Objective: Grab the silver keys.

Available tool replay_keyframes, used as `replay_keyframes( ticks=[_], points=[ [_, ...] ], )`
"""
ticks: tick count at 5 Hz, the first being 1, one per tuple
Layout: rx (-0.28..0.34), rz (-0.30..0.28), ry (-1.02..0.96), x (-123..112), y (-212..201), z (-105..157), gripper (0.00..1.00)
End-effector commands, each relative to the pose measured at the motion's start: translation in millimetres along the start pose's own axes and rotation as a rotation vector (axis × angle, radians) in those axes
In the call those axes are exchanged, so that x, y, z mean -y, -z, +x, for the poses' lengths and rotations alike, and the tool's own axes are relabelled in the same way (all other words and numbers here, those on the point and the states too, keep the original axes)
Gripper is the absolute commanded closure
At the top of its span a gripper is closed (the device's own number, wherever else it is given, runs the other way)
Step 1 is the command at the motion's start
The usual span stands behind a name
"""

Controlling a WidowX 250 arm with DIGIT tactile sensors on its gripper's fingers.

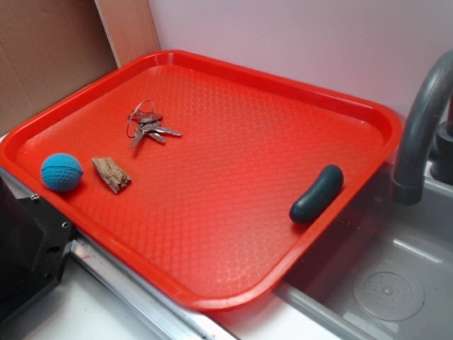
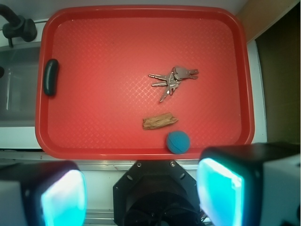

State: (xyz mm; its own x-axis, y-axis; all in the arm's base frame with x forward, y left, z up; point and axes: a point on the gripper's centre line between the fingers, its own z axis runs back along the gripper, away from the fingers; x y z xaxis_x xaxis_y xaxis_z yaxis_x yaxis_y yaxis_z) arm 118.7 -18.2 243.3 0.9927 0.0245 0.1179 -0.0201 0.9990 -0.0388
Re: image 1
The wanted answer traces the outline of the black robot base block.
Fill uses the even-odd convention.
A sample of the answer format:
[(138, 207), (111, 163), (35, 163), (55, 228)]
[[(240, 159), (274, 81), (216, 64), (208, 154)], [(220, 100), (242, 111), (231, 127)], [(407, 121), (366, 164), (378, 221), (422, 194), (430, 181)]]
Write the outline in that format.
[(1, 181), (1, 324), (59, 285), (74, 233), (44, 198), (17, 198)]

